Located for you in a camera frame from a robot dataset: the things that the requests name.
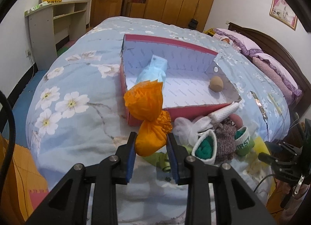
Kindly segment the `grey brown knitted sock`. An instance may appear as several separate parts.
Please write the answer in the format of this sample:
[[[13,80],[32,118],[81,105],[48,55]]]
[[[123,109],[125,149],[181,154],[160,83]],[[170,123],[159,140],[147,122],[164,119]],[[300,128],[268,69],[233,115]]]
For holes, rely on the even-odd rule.
[[[229,123],[217,122],[213,125],[217,139],[217,153],[215,163],[232,160],[236,155],[235,133],[236,127]]]

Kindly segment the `yellow foam sponge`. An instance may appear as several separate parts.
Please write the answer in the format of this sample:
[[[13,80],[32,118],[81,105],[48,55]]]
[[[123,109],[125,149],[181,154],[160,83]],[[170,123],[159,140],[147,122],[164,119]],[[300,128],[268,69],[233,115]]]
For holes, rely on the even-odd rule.
[[[263,139],[260,136],[257,136],[254,140],[254,147],[253,150],[257,155],[259,155],[261,152],[270,155],[270,152],[263,141]]]

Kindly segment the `green white sock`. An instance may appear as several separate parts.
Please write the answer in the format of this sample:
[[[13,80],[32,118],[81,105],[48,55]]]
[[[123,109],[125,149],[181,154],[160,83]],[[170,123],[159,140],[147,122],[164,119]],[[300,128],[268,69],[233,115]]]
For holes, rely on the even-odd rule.
[[[192,149],[191,155],[207,165],[215,163],[217,154],[217,138],[211,129],[204,132]]]
[[[236,131],[234,139],[236,154],[241,157],[246,156],[255,145],[246,126],[243,126]]]

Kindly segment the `pink ruffled pillow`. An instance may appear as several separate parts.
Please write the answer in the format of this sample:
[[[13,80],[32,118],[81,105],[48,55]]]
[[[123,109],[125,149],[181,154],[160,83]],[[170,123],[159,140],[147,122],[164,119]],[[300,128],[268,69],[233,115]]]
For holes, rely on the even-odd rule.
[[[213,31],[217,39],[220,41],[229,40],[229,44],[244,56],[263,53],[263,50],[254,41],[240,33],[222,28],[214,28]]]
[[[281,90],[288,105],[302,95],[297,82],[289,71],[274,57],[265,53],[251,55],[252,63],[257,66]]]

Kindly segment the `tan makeup sponge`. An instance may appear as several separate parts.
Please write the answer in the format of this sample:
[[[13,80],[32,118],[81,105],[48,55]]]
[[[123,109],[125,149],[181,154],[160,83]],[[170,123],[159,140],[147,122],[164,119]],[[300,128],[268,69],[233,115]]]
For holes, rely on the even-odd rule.
[[[214,92],[221,92],[224,89],[224,82],[219,76],[213,76],[210,80],[209,88]]]

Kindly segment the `white stick on bed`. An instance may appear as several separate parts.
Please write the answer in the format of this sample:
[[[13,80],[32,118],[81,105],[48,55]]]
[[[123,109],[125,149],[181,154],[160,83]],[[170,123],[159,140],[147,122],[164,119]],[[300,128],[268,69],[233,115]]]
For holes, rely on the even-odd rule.
[[[276,100],[273,98],[273,96],[269,93],[268,94],[268,97],[269,97],[269,99],[272,101],[272,103],[273,103],[273,105],[275,106],[275,108],[276,108],[276,110],[277,110],[277,112],[280,114],[280,115],[282,115],[282,109],[281,109],[281,107],[279,106],[279,104],[276,102]]]

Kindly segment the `framed wall picture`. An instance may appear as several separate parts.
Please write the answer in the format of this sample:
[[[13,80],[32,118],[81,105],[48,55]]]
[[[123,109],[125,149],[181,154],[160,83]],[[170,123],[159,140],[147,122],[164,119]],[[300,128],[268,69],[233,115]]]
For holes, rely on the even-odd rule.
[[[298,18],[285,0],[272,0],[269,15],[296,30]]]

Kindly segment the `green white book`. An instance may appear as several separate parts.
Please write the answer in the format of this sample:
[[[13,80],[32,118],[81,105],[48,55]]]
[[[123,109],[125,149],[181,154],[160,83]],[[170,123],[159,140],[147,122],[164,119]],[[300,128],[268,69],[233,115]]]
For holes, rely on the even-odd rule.
[[[36,10],[38,10],[39,8],[42,8],[42,7],[45,7],[45,6],[48,6],[48,5],[50,5],[50,3],[47,2],[47,1],[44,1],[44,2],[42,2],[42,3],[39,3],[39,4],[35,5],[35,6],[33,6],[32,8],[30,8],[30,9],[28,10],[28,13],[30,13],[30,12],[32,12],[32,11],[36,11]]]

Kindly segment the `dark wooden headboard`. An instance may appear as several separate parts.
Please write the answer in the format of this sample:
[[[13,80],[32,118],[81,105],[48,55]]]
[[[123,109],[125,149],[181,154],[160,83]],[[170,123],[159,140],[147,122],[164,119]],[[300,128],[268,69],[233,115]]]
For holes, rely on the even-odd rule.
[[[228,29],[240,33],[254,41],[264,53],[273,56],[287,71],[289,71],[298,84],[299,89],[303,92],[302,95],[290,105],[290,110],[298,113],[299,116],[303,116],[310,107],[310,82],[286,48],[271,36],[255,29],[241,27],[232,22],[229,23]]]

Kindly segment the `black bag on floor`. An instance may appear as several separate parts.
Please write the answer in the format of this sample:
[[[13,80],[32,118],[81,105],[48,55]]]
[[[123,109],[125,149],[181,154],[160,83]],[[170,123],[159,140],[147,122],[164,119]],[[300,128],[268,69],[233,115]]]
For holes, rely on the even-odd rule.
[[[195,19],[191,19],[191,21],[188,24],[188,28],[191,30],[196,30],[198,26],[198,21]]]

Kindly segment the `orange mesh pouch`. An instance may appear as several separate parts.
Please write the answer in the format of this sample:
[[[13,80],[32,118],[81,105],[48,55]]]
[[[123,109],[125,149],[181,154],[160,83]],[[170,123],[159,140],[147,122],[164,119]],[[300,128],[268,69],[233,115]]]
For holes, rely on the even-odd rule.
[[[162,109],[163,83],[157,80],[134,85],[124,95],[125,107],[131,116],[142,121],[135,141],[135,152],[148,157],[167,143],[172,131],[170,113]]]

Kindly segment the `green satin ribbon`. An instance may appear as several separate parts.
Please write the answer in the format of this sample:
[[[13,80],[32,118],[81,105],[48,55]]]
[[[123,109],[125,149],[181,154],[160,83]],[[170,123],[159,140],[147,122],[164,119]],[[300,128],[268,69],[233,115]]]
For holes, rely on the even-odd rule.
[[[167,153],[155,152],[154,154],[144,157],[145,161],[149,164],[160,168],[163,172],[169,173],[171,171],[171,166],[169,163],[169,157]]]

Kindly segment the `pink makeup sponge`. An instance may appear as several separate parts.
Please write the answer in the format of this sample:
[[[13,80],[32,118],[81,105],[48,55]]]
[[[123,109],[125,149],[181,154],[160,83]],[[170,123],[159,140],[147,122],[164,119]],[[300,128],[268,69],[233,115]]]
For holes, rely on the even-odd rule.
[[[243,121],[237,114],[231,114],[229,118],[231,121],[234,122],[237,129],[240,129],[243,127]]]

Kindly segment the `near pink ruffled pillow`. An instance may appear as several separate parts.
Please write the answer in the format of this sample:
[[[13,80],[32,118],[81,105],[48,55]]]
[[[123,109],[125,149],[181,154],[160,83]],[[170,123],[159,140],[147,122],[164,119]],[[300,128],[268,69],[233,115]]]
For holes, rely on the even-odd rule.
[[[257,66],[281,90],[288,105],[302,95],[297,82],[289,71],[274,57],[265,53],[251,55],[252,63]]]

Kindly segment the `blue floral bedspread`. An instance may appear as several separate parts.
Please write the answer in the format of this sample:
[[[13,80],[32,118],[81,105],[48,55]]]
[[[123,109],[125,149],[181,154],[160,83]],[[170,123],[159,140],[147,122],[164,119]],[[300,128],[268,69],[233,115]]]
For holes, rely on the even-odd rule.
[[[230,45],[196,30],[148,19],[112,17],[82,36],[39,82],[29,107],[26,138],[39,173],[52,190],[76,163],[99,163],[116,152],[131,131],[120,82],[124,34],[177,39],[218,50],[216,63],[241,96],[239,115],[254,136],[267,140],[266,124],[250,93],[268,116],[269,141],[283,139],[290,113],[283,93]],[[282,109],[280,115],[268,94]],[[137,156],[133,178],[117,186],[119,224],[184,224],[187,186]]]

